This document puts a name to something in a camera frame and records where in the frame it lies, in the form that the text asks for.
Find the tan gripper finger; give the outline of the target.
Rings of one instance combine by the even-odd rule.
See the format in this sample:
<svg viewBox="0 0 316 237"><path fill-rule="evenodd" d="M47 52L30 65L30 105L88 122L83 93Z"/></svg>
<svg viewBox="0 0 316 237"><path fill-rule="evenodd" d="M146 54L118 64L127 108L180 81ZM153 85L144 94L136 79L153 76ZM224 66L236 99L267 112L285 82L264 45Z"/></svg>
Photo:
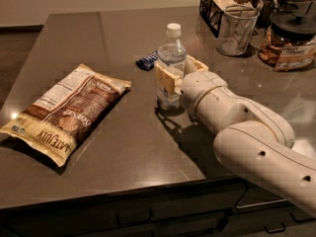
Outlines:
<svg viewBox="0 0 316 237"><path fill-rule="evenodd" d="M154 69L158 82L167 90L167 92L179 95L181 92L183 72L168 67L166 64L159 61L154 63Z"/></svg>
<svg viewBox="0 0 316 237"><path fill-rule="evenodd" d="M201 61L188 55L186 58L186 73L207 71L208 67Z"/></svg>

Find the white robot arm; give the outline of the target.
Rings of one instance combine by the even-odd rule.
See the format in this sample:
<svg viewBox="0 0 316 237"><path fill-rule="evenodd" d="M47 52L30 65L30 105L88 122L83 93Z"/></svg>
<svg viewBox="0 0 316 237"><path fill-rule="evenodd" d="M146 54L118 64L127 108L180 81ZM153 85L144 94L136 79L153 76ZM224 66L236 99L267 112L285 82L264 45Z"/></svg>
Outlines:
<svg viewBox="0 0 316 237"><path fill-rule="evenodd" d="M213 134L217 160L230 172L293 203L316 217L316 163L295 152L294 131L283 117L237 96L200 61L187 57L180 77L160 61L158 82L180 97L180 105Z"/></svg>

